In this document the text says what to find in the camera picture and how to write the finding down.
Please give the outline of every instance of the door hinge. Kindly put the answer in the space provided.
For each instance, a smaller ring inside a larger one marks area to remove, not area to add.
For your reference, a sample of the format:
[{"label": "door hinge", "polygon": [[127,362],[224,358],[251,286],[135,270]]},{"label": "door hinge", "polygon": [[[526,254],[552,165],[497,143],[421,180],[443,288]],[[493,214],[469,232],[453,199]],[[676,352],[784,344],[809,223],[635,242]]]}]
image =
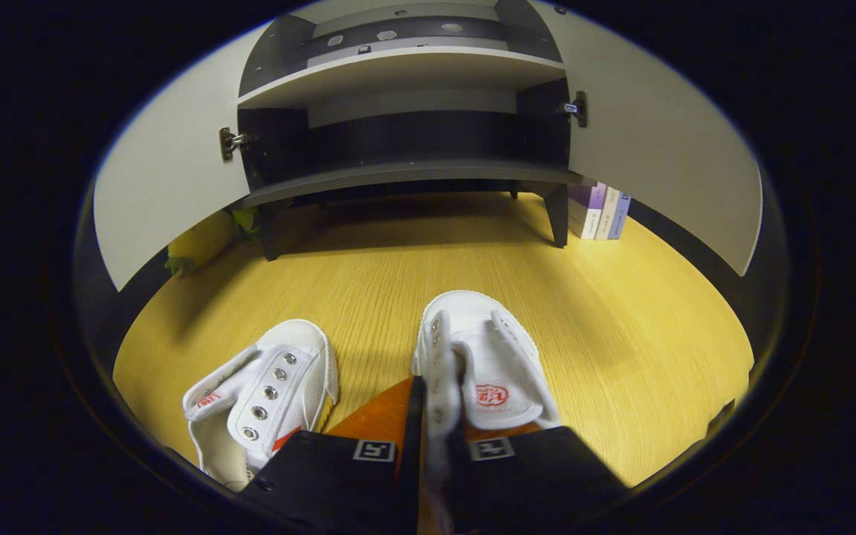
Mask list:
[{"label": "door hinge", "polygon": [[584,91],[577,91],[577,99],[574,102],[564,103],[563,111],[576,117],[577,125],[581,129],[587,128],[590,123],[590,108],[587,106],[587,94]]},{"label": "door hinge", "polygon": [[229,126],[224,126],[220,129],[220,155],[224,157],[224,161],[233,159],[233,150],[237,146],[247,145],[249,136],[241,133],[239,135],[230,131]]}]

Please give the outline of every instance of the book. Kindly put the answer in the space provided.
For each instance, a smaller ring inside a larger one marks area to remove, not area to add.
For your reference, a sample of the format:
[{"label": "book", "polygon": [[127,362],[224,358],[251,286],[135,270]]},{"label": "book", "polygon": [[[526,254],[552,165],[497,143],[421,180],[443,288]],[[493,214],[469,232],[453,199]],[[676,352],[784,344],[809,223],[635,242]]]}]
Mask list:
[{"label": "book", "polygon": [[583,238],[597,238],[597,228],[600,224],[600,213],[603,211],[603,201],[606,200],[606,184],[597,182],[590,192],[590,204],[587,204],[587,220],[583,230]]},{"label": "book", "polygon": [[581,240],[594,239],[606,197],[606,185],[570,186],[567,192],[567,227]]},{"label": "book", "polygon": [[609,228],[609,239],[618,240],[623,234],[623,226],[626,224],[626,214],[629,212],[629,200],[632,197],[626,193],[619,194],[616,203],[616,213],[612,216],[612,226]]},{"label": "book", "polygon": [[606,197],[603,201],[603,211],[600,213],[600,222],[597,227],[597,240],[609,239],[609,230],[612,228],[612,218],[616,214],[616,204],[619,203],[619,189],[607,186]]}]

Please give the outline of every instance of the cabinet door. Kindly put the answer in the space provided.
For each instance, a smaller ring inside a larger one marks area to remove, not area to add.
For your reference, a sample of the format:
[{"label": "cabinet door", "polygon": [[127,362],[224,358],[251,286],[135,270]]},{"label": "cabinet door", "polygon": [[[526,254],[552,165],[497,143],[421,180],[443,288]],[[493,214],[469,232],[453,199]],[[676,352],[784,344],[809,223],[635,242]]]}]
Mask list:
[{"label": "cabinet door", "polygon": [[716,105],[637,45],[554,4],[530,0],[585,91],[571,121],[570,170],[629,193],[680,224],[744,275],[762,222],[754,155]]},{"label": "cabinet door", "polygon": [[218,130],[237,132],[242,70],[267,26],[177,76],[109,149],[94,185],[94,226],[119,290],[187,228],[249,193],[238,152],[221,158]]}]

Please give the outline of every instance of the shoe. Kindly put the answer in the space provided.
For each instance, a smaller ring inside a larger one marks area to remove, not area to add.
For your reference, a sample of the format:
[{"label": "shoe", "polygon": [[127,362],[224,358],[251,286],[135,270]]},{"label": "shoe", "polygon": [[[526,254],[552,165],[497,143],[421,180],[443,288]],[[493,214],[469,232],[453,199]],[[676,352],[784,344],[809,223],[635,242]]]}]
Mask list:
[{"label": "shoe", "polygon": [[476,429],[550,429],[560,426],[560,411],[534,340],[500,302],[475,291],[449,291],[428,304],[412,373],[426,386],[424,484],[449,533],[447,441],[462,414]]},{"label": "shoe", "polygon": [[240,491],[296,431],[322,429],[337,400],[325,333],[289,320],[187,390],[183,406],[201,470]]}]

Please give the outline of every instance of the wooden floor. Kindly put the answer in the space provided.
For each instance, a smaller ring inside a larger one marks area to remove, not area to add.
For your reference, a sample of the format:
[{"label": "wooden floor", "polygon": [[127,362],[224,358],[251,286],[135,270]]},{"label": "wooden floor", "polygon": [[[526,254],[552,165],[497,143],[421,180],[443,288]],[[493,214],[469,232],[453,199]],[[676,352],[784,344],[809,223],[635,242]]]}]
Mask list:
[{"label": "wooden floor", "polygon": [[191,463],[181,396],[271,326],[305,318],[329,335],[342,382],[330,429],[409,375],[422,309],[458,288],[522,322],[564,423],[628,485],[746,390],[752,355],[731,308],[633,220],[621,240],[571,235],[561,250],[538,197],[448,193],[300,207],[281,227],[292,253],[266,262],[257,244],[237,244],[170,280],[121,346],[123,398]]}]

